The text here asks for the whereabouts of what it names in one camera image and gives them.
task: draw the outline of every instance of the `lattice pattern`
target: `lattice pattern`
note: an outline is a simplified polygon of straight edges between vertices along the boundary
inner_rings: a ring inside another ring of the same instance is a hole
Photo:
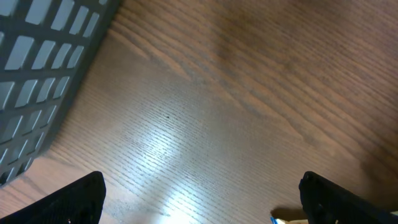
[[[0,1],[0,186],[40,152],[107,1]]]

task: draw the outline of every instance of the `tabletop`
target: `tabletop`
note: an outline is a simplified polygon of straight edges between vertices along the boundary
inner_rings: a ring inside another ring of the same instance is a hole
[[[398,1],[124,0],[0,217],[99,170],[101,223],[302,218],[307,170],[398,210]]]

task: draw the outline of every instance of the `black object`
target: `black object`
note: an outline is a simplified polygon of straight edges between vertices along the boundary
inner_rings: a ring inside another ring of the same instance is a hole
[[[106,194],[101,172],[92,172],[49,196],[0,219],[0,224],[97,224]]]
[[[309,224],[398,223],[395,215],[374,207],[314,172],[304,174],[299,189]]]
[[[118,4],[0,1],[0,187],[50,147]]]

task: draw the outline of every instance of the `brown wooden surface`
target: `brown wooden surface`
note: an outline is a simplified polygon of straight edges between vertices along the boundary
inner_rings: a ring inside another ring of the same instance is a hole
[[[0,190],[0,217],[91,170],[102,223],[269,223],[300,208],[306,170],[398,210],[397,10],[123,1],[51,150]]]

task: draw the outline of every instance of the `gray basket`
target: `gray basket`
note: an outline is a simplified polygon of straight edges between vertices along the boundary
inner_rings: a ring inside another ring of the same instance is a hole
[[[0,186],[49,148],[118,3],[0,1]]]

